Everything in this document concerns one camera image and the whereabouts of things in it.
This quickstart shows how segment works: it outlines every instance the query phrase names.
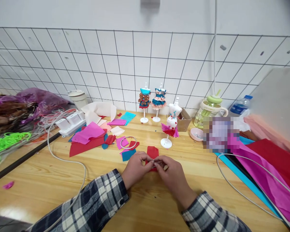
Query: cardboard box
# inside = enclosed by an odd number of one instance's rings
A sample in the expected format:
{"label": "cardboard box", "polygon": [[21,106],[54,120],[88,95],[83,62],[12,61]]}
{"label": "cardboard box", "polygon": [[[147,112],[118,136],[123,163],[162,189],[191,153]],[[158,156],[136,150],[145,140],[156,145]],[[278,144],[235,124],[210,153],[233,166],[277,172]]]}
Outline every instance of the cardboard box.
{"label": "cardboard box", "polygon": [[179,132],[187,131],[191,122],[191,117],[184,108],[178,117],[179,119],[177,119],[177,130]]}

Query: plaid shirt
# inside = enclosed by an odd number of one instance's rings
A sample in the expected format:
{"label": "plaid shirt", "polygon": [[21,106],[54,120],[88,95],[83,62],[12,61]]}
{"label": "plaid shirt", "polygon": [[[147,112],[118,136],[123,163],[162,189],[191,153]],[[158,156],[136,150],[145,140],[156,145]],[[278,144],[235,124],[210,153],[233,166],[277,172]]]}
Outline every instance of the plaid shirt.
{"label": "plaid shirt", "polygon": [[[35,223],[29,231],[43,232],[71,205],[74,198],[58,206]],[[51,231],[101,231],[129,200],[121,175],[113,171],[91,181],[73,207]],[[191,231],[250,231],[236,216],[223,210],[207,192],[199,195],[182,216]]]}

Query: water bottle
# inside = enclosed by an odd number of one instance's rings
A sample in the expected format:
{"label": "water bottle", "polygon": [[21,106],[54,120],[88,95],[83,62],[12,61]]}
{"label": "water bottle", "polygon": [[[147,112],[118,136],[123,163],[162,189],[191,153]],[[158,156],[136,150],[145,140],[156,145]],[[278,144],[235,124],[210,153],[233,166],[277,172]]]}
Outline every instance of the water bottle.
{"label": "water bottle", "polygon": [[230,117],[240,116],[242,113],[244,113],[245,110],[249,108],[251,99],[252,99],[252,96],[246,95],[241,100],[237,100],[231,107],[230,113],[228,116]]}

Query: white paper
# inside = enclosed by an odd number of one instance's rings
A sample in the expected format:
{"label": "white paper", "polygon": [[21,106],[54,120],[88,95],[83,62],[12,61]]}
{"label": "white paper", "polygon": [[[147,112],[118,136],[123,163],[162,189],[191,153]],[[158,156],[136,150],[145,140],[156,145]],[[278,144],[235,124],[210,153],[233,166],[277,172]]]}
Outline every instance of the white paper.
{"label": "white paper", "polygon": [[104,120],[104,119],[101,119],[100,121],[99,121],[99,123],[97,123],[98,124],[98,126],[101,126],[103,123],[105,123],[105,122],[107,122],[107,120]]}
{"label": "white paper", "polygon": [[91,122],[98,124],[101,119],[99,115],[111,117],[111,121],[113,121],[116,117],[117,108],[109,102],[96,101],[87,104],[81,110],[85,113],[86,123],[89,125]]}
{"label": "white paper", "polygon": [[124,133],[125,130],[123,130],[122,128],[120,128],[119,126],[117,126],[117,127],[112,128],[111,129],[111,132],[113,133],[113,135],[118,136],[118,135],[121,135],[122,133]]}

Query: white tile wall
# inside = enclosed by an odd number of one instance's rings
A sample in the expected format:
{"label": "white tile wall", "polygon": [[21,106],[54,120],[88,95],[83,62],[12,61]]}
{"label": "white tile wall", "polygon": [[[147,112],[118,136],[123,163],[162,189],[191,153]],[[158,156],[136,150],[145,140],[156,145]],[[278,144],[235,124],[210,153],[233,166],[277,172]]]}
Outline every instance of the white tile wall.
{"label": "white tile wall", "polygon": [[[0,28],[0,93],[30,87],[68,99],[83,90],[89,102],[112,102],[141,111],[145,82],[162,83],[167,102],[194,117],[200,101],[214,94],[214,36],[132,31]],[[217,35],[216,89],[222,105],[250,94],[272,68],[290,66],[290,37]],[[160,110],[167,114],[168,107]]]}

